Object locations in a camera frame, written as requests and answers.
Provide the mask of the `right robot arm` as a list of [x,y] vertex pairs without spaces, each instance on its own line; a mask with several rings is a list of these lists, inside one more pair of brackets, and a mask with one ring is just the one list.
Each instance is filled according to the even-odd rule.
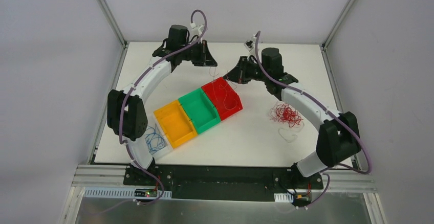
[[315,150],[291,167],[291,183],[303,188],[310,183],[312,175],[361,151],[357,119],[351,112],[327,108],[304,91],[298,80],[284,71],[279,49],[265,48],[261,57],[261,60],[252,55],[240,57],[224,79],[238,84],[262,81],[270,94],[295,108],[317,129]]

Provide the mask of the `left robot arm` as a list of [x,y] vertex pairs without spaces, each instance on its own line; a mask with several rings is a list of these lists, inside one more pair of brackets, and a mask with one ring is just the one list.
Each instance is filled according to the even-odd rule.
[[125,88],[113,89],[107,96],[107,125],[126,147],[131,164],[138,168],[136,178],[143,185],[151,185],[156,179],[155,170],[149,167],[154,158],[144,142],[148,126],[147,99],[183,61],[190,61],[194,66],[217,66],[203,39],[207,27],[194,23],[191,27],[198,33],[193,39],[189,38],[187,27],[172,25],[168,37],[154,50],[143,73]]

